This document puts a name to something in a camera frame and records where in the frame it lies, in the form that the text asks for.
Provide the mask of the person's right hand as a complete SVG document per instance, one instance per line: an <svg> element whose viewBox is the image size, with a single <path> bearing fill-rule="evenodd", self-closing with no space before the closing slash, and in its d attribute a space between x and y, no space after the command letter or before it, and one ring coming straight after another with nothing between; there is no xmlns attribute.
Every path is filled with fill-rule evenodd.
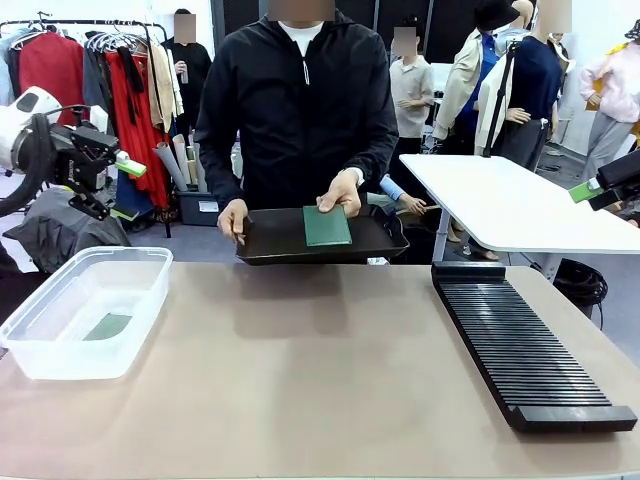
<svg viewBox="0 0 640 480"><path fill-rule="evenodd" d="M248 208L244 200L231 200L218 216L218 228L236 244L245 244L244 221L248 218Z"/></svg>

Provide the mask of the person's left hand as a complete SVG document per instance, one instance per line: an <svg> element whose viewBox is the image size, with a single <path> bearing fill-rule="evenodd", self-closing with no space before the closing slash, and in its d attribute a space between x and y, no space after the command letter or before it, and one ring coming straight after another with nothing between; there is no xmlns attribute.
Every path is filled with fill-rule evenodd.
<svg viewBox="0 0 640 480"><path fill-rule="evenodd" d="M334 207L341 206L347 218L358 215L361 209L359 186L363 180L362 171L349 167L341 171L332 181L328 191L317 198L321 213L328 213Z"/></svg>

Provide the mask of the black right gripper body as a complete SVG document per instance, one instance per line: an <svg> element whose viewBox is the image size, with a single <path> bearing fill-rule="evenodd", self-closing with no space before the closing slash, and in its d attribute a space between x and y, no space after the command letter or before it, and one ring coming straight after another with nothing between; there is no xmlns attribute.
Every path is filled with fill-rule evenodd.
<svg viewBox="0 0 640 480"><path fill-rule="evenodd" d="M620 157L598 169L597 181L601 188L609 190L614 187L627 185L639 177L640 151Z"/></svg>

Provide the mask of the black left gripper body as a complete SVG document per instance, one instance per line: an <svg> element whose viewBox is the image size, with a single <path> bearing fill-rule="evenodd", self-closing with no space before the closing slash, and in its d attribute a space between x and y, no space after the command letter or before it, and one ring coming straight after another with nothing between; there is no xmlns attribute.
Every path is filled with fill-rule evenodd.
<svg viewBox="0 0 640 480"><path fill-rule="evenodd" d="M106 186L118 154L118 139L89 127L53 127L54 160L49 182L88 195Z"/></svg>

